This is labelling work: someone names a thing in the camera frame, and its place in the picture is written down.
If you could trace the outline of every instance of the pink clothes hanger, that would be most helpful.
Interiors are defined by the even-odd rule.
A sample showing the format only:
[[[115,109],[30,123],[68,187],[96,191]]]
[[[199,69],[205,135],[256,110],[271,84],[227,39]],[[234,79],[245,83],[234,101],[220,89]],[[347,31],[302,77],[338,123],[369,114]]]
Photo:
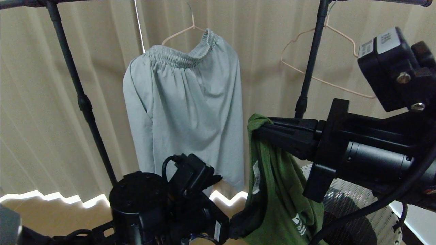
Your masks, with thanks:
[[[334,27],[332,27],[332,26],[329,25],[330,12],[331,12],[332,8],[334,7],[334,5],[336,4],[336,2],[337,2],[337,0],[335,0],[335,2],[333,3],[333,5],[330,7],[330,9],[329,9],[329,11],[328,11],[327,20],[326,20],[326,23],[325,23],[324,27],[325,27],[325,28],[329,28],[330,30],[332,30],[332,31],[334,31],[334,32],[336,32],[336,33],[338,33],[339,35],[341,35],[342,37],[344,37],[345,39],[347,39],[348,41],[350,41],[351,44],[353,44],[353,56],[357,58],[358,55],[357,55],[357,52],[356,52],[356,43],[354,42],[354,40],[351,39],[349,36],[345,35],[344,33],[340,32],[338,29],[336,29],[336,28],[334,28]],[[314,31],[314,30],[315,30],[315,28],[312,28],[312,29],[307,30],[307,31],[303,31],[303,32],[301,32],[300,34],[297,35],[297,38],[296,38],[296,39],[291,40],[288,44],[286,44],[286,46],[285,46],[285,48],[283,49],[282,54],[281,54],[281,56],[280,56],[280,60],[281,60],[281,62],[284,63],[285,65],[291,67],[292,69],[298,71],[299,73],[305,74],[305,72],[303,72],[303,71],[297,69],[296,67],[291,66],[291,65],[288,64],[288,63],[286,63],[286,62],[283,60],[283,53],[285,52],[285,50],[286,50],[286,48],[289,46],[289,44],[294,43],[294,42],[297,42],[301,35],[303,35],[303,34],[305,34],[305,33],[308,33],[308,32],[311,32],[311,31]],[[346,92],[349,92],[349,93],[352,93],[352,94],[355,94],[355,95],[358,95],[358,96],[362,96],[362,97],[365,97],[365,98],[368,98],[368,99],[375,99],[375,98],[376,98],[375,95],[366,95],[366,94],[362,94],[362,93],[359,93],[359,92],[356,92],[356,91],[353,91],[353,90],[350,90],[350,89],[347,89],[347,88],[343,88],[343,87],[340,87],[340,86],[338,86],[338,85],[335,85],[335,84],[329,83],[329,82],[327,82],[327,81],[325,81],[325,80],[322,80],[322,79],[316,78],[316,77],[314,77],[314,76],[312,76],[312,78],[315,79],[315,80],[318,80],[318,81],[320,81],[320,82],[322,82],[322,83],[325,83],[325,84],[327,84],[327,85],[330,85],[330,86],[332,86],[332,87],[335,87],[335,88],[341,89],[341,90],[343,90],[343,91],[346,91]]]
[[[181,30],[181,31],[177,32],[176,34],[173,34],[173,35],[167,37],[167,38],[162,42],[162,45],[165,45],[165,43],[168,42],[170,39],[172,39],[172,38],[174,38],[174,37],[177,37],[178,35],[180,35],[180,34],[186,32],[186,31],[188,31],[188,30],[190,30],[190,29],[198,29],[198,30],[200,30],[200,31],[202,31],[202,32],[204,32],[204,33],[206,33],[206,30],[203,30],[203,29],[201,29],[201,28],[199,28],[199,27],[197,27],[197,26],[195,25],[194,12],[192,11],[191,5],[189,4],[188,0],[186,0],[186,3],[188,4],[189,9],[191,10],[192,25],[191,25],[190,27],[184,29],[184,30]]]

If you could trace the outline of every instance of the light under curtain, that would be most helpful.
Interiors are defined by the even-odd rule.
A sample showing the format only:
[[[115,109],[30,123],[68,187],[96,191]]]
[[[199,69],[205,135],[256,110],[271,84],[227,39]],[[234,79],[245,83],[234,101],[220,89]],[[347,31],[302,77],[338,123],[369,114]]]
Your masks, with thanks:
[[[314,27],[318,1],[191,0],[195,23],[222,36],[238,53],[241,65],[245,128],[253,113],[293,117],[303,75],[280,62],[284,46]],[[59,4],[73,58],[90,98],[114,171],[138,170],[127,119],[122,81],[129,62],[190,26],[185,1],[85,1]],[[436,5],[428,8],[355,0],[337,3],[330,24],[362,44],[399,26],[409,43],[424,40],[436,52]],[[167,45],[189,52],[202,32],[188,31]],[[304,70],[313,33],[291,44],[284,60]],[[79,195],[82,201],[109,194],[111,185],[62,57],[47,10],[1,11],[1,195],[39,190]],[[364,94],[372,94],[352,47],[325,29],[314,76]],[[377,100],[313,80],[306,118],[326,119],[333,98],[351,100],[350,112],[387,117]],[[216,187],[228,199],[236,192]]]

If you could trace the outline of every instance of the metal bolt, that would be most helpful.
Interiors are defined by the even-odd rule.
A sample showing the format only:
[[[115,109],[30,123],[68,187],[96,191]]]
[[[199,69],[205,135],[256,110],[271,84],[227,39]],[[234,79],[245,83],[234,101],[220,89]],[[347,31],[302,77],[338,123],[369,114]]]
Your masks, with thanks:
[[[406,84],[412,79],[412,77],[407,72],[402,72],[397,77],[397,83],[399,84]]]
[[[411,109],[416,112],[421,112],[426,108],[426,105],[423,103],[416,103],[411,106]]]

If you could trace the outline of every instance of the wooden floor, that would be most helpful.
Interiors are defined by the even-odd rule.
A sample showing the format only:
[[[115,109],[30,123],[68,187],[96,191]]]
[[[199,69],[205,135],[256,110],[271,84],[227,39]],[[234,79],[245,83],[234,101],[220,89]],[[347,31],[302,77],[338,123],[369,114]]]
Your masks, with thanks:
[[[226,206],[219,200],[215,203],[223,212],[231,217],[244,207],[244,201],[240,200],[232,207]],[[34,231],[47,235],[68,235],[78,229],[92,229],[112,220],[110,208],[104,201],[99,201],[90,208],[84,208],[81,202],[66,204],[60,199],[44,201],[39,197],[24,200],[6,200],[2,203],[6,207],[21,215],[23,225]],[[212,244],[203,239],[196,239],[191,244]],[[242,240],[229,239],[226,245],[247,245]]]

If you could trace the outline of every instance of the laundry basket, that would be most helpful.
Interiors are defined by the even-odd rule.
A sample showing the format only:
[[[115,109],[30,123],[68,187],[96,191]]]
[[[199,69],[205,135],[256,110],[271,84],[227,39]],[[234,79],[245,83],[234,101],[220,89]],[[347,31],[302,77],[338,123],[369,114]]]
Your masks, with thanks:
[[[306,178],[312,165],[303,166]],[[324,221],[327,225],[333,220],[377,201],[372,192],[364,187],[345,180],[335,179],[324,196]],[[401,229],[393,230],[398,221],[389,206],[366,217],[348,222],[335,229],[324,240],[329,245],[398,245],[402,239]]]

